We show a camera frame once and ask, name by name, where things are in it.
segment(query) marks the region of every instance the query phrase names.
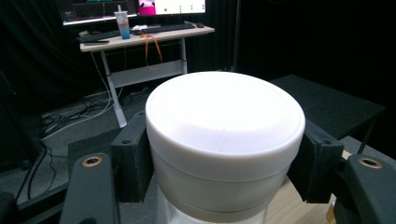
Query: floor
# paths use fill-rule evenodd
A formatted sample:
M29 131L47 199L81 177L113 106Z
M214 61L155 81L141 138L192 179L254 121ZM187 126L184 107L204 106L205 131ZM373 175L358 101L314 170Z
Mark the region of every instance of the floor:
M154 88L155 86L148 86L139 91L130 91L123 94L120 103L127 120L131 119L136 112L144 109L147 97ZM92 112L89 114L81 113L87 108L90 108ZM43 148L40 152L30 174L28 170L20 168L0 174L1 190L13 193L18 198L18 203L24 203L49 189L67 183L69 179L68 144L119 128L114 110L111 107L111 101L105 91L87 96L81 102L50 112L46 114L46 117L55 118L62 115L62 117L70 119L77 114L79 114L77 119L73 119L71 123L64 122L64 126L58 131L55 130L59 126L48 127L49 135L42 139L47 148ZM346 151L352 154L357 152L360 145L360 142L352 137L346 137L341 142L346 145ZM364 149L363 154L386 161L396 169L396 163L393 159L369 146ZM154 178L148 190L148 194L151 197L147 197L145 203L124 203L120 205L122 223L154 222L156 204L155 181ZM141 212L148 214L144 218L138 218Z

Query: cup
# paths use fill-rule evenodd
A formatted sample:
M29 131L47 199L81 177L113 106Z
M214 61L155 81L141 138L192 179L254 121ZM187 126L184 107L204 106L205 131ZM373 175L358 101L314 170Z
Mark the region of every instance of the cup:
M116 11L114 15L116 16L122 39L130 39L131 31L129 28L127 11Z
M228 72L164 82L146 102L146 119L157 224L263 223L305 127L285 91Z

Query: black wall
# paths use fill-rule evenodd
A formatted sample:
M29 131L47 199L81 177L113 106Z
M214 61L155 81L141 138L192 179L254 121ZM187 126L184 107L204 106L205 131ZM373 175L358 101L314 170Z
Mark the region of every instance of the black wall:
M386 106L368 145L396 158L390 9L386 1L242 2L237 70L266 80L295 74Z

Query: white desk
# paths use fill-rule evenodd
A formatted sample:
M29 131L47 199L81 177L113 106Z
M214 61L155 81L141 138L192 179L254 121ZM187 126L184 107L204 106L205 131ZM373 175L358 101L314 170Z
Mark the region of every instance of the white desk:
M110 88L111 97L113 98L114 111L116 113L119 125L122 128L127 124L127 121L120 106L119 99L116 93L116 88L132 85L135 83L150 81L162 77L187 74L185 38L198 35L207 35L213 32L215 32L215 29L210 27L204 27L181 31L164 32L154 35L158 42L174 39L180 40L180 60L151 65L152 67L156 67L157 69L140 67L116 73L112 73L110 71L106 58L106 50L145 45L146 39L141 38L139 35L131 35L131 39L127 40L121 39L120 36L109 38L108 40L110 41L110 43L108 43L107 45L85 46L83 44L80 44L79 47L81 52L101 53L102 61L106 70L108 87ZM148 41L149 43L153 43L152 38L150 38Z

